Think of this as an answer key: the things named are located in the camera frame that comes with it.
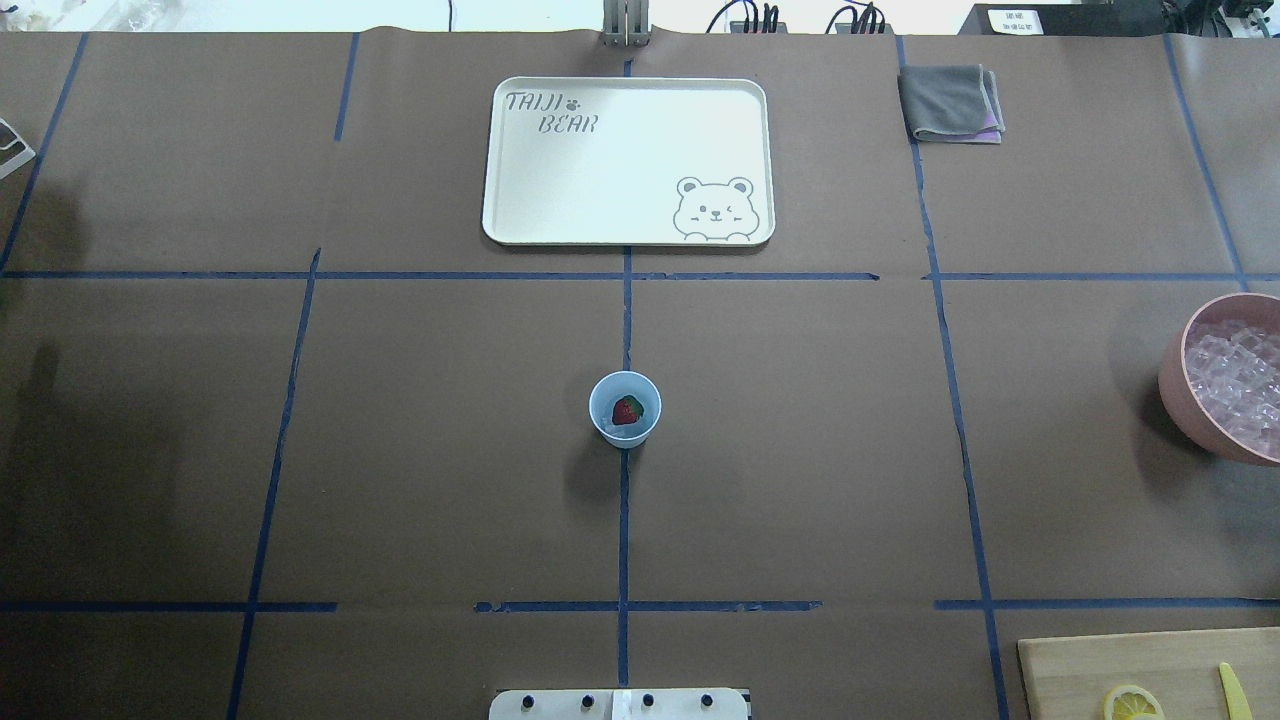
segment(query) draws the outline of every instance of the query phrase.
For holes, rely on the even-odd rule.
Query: white paper cup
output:
[[[628,395],[640,401],[644,415],[637,423],[613,425],[613,406]],[[662,416],[662,396],[658,395],[658,386],[649,378],[631,370],[618,370],[595,383],[588,400],[588,411],[591,414],[591,424],[600,430],[609,445],[627,450],[644,442],[658,424]]]

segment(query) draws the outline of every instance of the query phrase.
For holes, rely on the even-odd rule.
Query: strawberry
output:
[[[636,396],[634,395],[628,395],[613,404],[614,425],[630,425],[632,423],[639,423],[643,416],[644,405],[640,405],[640,401],[636,400]]]

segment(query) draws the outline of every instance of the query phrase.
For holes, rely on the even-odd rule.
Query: pink bowl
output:
[[[1280,297],[1236,292],[1211,300],[1197,310],[1165,350],[1160,366],[1160,398],[1174,423],[1204,450],[1251,465],[1280,466],[1280,457],[1249,450],[1210,418],[1187,379],[1187,334],[1197,323],[1243,320],[1267,333],[1280,334]]]

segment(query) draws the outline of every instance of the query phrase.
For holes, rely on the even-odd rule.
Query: blue tape line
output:
[[[544,601],[544,602],[477,602],[475,611],[480,614],[507,614],[507,612],[617,612],[618,603],[612,600],[604,601]]]
[[[970,602],[970,601],[940,601],[940,602]],[[334,605],[333,607],[334,611],[337,611],[337,605]],[[819,607],[822,607],[820,600],[713,600],[713,601],[627,600],[628,614],[631,612],[809,612]],[[494,605],[492,602],[475,603],[475,611],[483,615],[502,615],[502,614],[517,614],[517,612],[618,612],[618,610],[620,610],[620,603],[613,602],[612,600],[500,602],[498,605]],[[948,610],[959,610],[959,609],[948,607]]]
[[[620,281],[622,273],[485,273],[428,270],[328,270],[323,281]]]
[[[49,129],[40,141],[40,152],[32,160],[31,177],[27,178],[27,187],[22,191],[22,200],[18,201],[18,211],[13,215],[13,224],[9,225],[9,237],[5,240],[4,250],[0,251],[0,275],[4,274],[9,256],[13,255],[13,246],[18,242],[18,232],[22,229],[22,219],[27,215],[27,206],[31,204],[31,195],[36,190],[36,181],[40,179],[40,169],[45,165],[45,156],[49,155],[49,146],[52,143],[54,133],[58,132],[58,120],[63,117],[63,108],[67,106],[67,96],[72,92],[72,83],[76,82],[76,73],[79,72],[79,61],[84,56],[84,46],[88,44],[88,33],[82,32],[79,44],[76,45],[76,55],[72,58],[72,67],[63,79],[63,91],[58,95],[58,104],[54,105],[54,114],[49,118]]]
[[[625,688],[631,682],[630,650],[627,635],[631,605],[631,451],[618,452],[618,687]]]
[[[1221,282],[1235,281],[1231,273],[938,273],[951,281],[1082,281],[1082,282]],[[920,279],[931,279],[925,275]]]
[[[247,612],[247,602],[6,601],[0,612]],[[337,602],[264,602],[257,612],[337,612]]]
[[[873,273],[635,273],[637,281],[878,281]]]
[[[1144,609],[1239,609],[1280,607],[1280,598],[1260,597],[1098,597],[1061,600],[940,600],[934,610],[974,611],[991,606],[995,610],[1144,610]]]
[[[257,537],[257,555],[253,557],[253,579],[250,583],[248,601],[257,602],[262,585],[262,569],[266,565],[266,546],[271,536],[271,518],[275,514],[275,496],[280,487],[280,470],[284,466],[284,441],[289,434],[289,420],[293,419],[293,396],[298,384],[298,363],[302,360],[302,342],[311,322],[311,297],[316,288],[316,266],[320,264],[320,251],[311,258],[311,272],[307,290],[302,295],[302,313],[298,316],[298,334],[293,341],[293,360],[289,364],[289,383],[285,386],[284,407],[280,411],[280,429],[275,437],[275,456],[271,460],[271,480],[266,488],[266,503],[262,509],[262,525]]]
[[[622,249],[622,369],[631,369],[631,246]]]
[[[809,612],[819,600],[645,601],[630,603],[632,612]]]
[[[1199,133],[1196,132],[1196,120],[1192,119],[1190,105],[1187,104],[1187,95],[1183,92],[1181,73],[1178,72],[1178,59],[1174,56],[1174,42],[1166,33],[1165,56],[1169,59],[1169,74],[1174,79],[1174,94],[1178,95],[1178,106],[1183,110],[1183,122],[1187,124],[1187,135],[1192,140],[1192,150],[1196,152],[1196,163],[1201,168],[1201,177],[1204,178],[1204,188],[1208,190],[1208,200],[1213,206],[1213,215],[1217,218],[1217,227],[1222,232],[1222,242],[1226,243],[1226,254],[1231,259],[1231,268],[1235,269],[1235,279],[1240,284],[1242,292],[1248,292],[1249,283],[1244,279],[1244,268],[1240,265],[1240,254],[1235,250],[1235,240],[1231,237],[1231,228],[1226,225],[1226,214],[1222,213],[1222,202],[1217,197],[1217,186],[1213,184],[1213,176],[1208,172],[1208,163],[1204,160],[1204,150],[1201,147]]]
[[[253,637],[253,619],[252,612],[246,612],[241,625],[241,647],[236,653],[236,674],[232,680],[232,696],[227,701],[227,720],[236,720],[239,715],[239,696],[244,688],[244,666],[248,664],[248,642]]]
[[[351,100],[351,78],[356,74],[356,51],[360,49],[360,33],[351,33],[351,50],[347,53],[347,77],[342,81],[342,100],[338,102],[338,123],[333,128],[333,141],[342,142],[342,131],[347,126],[347,101]]]
[[[308,275],[256,270],[14,270],[5,277],[29,281],[305,281]]]
[[[320,265],[320,250],[311,258],[307,288],[302,295],[302,313],[298,316],[298,334],[293,341],[293,360],[289,363],[289,383],[284,392],[284,407],[280,410],[280,429],[275,437],[275,457],[271,460],[271,480],[266,488],[266,502],[262,507],[262,525],[257,536],[257,553],[253,556],[253,577],[250,582],[248,603],[244,612],[244,626],[241,633],[239,653],[236,657],[236,674],[232,680],[232,697],[227,705],[227,719],[236,720],[239,712],[241,688],[244,685],[244,665],[248,661],[248,646],[253,637],[253,614],[259,591],[262,587],[262,569],[266,565],[266,546],[271,537],[271,518],[275,514],[275,497],[280,487],[280,469],[284,465],[284,441],[289,433],[289,420],[293,418],[293,396],[298,384],[298,363],[302,359],[302,342],[307,336],[311,320],[311,299],[316,288],[316,268]]]
[[[316,273],[321,281],[631,281],[690,282],[690,281],[878,281],[874,273],[634,273],[631,249],[623,250],[621,273],[498,273],[479,270],[324,270]],[[1006,279],[1010,273],[943,273],[943,279]],[[13,270],[10,279],[28,281],[305,281],[310,273],[298,270]],[[1204,279],[1234,279],[1230,274],[1204,274]],[[1180,279],[1175,275],[1153,274],[1151,279]],[[1046,275],[1025,279],[1074,279]]]
[[[902,36],[893,37],[897,44],[899,69],[906,65],[906,49]],[[920,223],[924,225],[924,236],[928,240],[929,277],[933,286],[933,304],[938,315],[938,333],[942,337],[942,360],[947,370],[947,389],[951,395],[951,415],[955,420],[956,434],[960,438],[960,461],[964,469],[965,496],[969,502],[969,532],[973,538],[974,562],[978,569],[978,588],[982,600],[987,603],[983,609],[983,620],[987,626],[987,652],[991,657],[991,676],[996,691],[996,708],[1000,720],[1009,720],[1009,696],[1005,689],[1004,661],[1000,656],[1000,633],[996,628],[996,614],[991,609],[991,580],[987,573],[987,552],[982,539],[982,520],[978,515],[978,495],[973,484],[973,464],[969,460],[969,438],[964,428],[964,409],[960,405],[960,383],[956,378],[955,355],[951,347],[951,329],[947,327],[946,301],[942,296],[942,269],[938,264],[938,250],[933,237],[933,222],[929,219],[929,209],[924,202],[924,161],[920,156],[920,143],[914,136],[908,133],[911,146],[911,161],[915,165],[915,190],[919,195]]]
[[[255,612],[337,612],[337,602],[259,602]]]

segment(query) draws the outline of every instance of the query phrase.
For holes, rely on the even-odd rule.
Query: white plate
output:
[[[760,245],[774,225],[764,90],[506,79],[493,94],[483,224],[504,245]]]

